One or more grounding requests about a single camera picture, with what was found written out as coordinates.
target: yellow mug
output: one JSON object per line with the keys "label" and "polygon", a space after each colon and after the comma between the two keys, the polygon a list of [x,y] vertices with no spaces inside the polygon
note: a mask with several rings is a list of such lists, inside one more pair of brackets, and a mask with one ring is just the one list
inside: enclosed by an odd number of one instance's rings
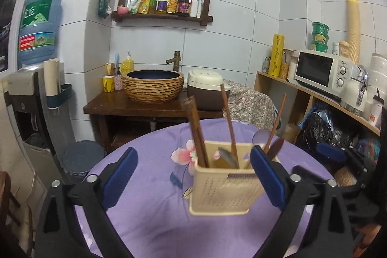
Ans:
{"label": "yellow mug", "polygon": [[102,82],[103,82],[103,92],[114,91],[114,76],[102,77]]}

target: white kettle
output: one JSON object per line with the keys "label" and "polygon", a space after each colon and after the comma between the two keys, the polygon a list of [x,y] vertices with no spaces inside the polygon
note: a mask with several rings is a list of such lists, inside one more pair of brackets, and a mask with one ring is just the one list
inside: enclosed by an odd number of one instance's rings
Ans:
{"label": "white kettle", "polygon": [[356,70],[346,83],[340,105],[360,115],[367,102],[368,72],[363,65],[359,65]]}

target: metal screw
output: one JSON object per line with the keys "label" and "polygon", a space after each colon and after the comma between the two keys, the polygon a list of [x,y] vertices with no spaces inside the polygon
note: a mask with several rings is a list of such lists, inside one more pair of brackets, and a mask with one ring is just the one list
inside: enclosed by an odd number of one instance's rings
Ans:
{"label": "metal screw", "polygon": [[98,176],[96,176],[95,174],[91,174],[88,176],[88,178],[86,178],[86,182],[94,183],[97,180],[97,178],[98,178]]}
{"label": "metal screw", "polygon": [[57,188],[60,185],[60,180],[56,179],[51,183],[51,187]]}
{"label": "metal screw", "polygon": [[329,179],[327,183],[328,183],[328,185],[330,187],[336,187],[337,186],[337,183],[336,183],[336,181],[334,179]]}
{"label": "metal screw", "polygon": [[293,182],[298,183],[298,182],[301,181],[301,176],[298,175],[298,174],[291,174],[290,179],[291,179]]}

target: blue gripper pad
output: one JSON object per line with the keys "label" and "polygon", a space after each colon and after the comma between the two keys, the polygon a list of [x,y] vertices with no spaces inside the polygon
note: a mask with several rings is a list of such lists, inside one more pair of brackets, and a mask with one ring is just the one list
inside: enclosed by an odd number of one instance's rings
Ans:
{"label": "blue gripper pad", "polygon": [[268,160],[267,155],[260,146],[254,146],[251,149],[250,162],[271,204],[280,209],[284,209],[286,206],[285,187],[270,165],[270,163],[275,162]]}
{"label": "blue gripper pad", "polygon": [[101,204],[105,211],[117,204],[137,167],[139,161],[137,151],[133,148],[128,148],[123,155],[126,153],[126,157],[122,159],[102,188]]}
{"label": "blue gripper pad", "polygon": [[325,142],[320,142],[316,146],[316,151],[328,159],[336,162],[345,162],[347,157],[343,150],[333,147]]}

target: patterned cloth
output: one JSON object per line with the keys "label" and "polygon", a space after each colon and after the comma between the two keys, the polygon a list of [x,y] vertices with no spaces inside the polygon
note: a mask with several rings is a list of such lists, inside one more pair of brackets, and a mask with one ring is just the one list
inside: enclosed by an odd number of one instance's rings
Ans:
{"label": "patterned cloth", "polygon": [[260,129],[271,130],[274,123],[274,105],[265,94],[239,83],[224,80],[230,87],[228,106],[231,119],[247,122]]}

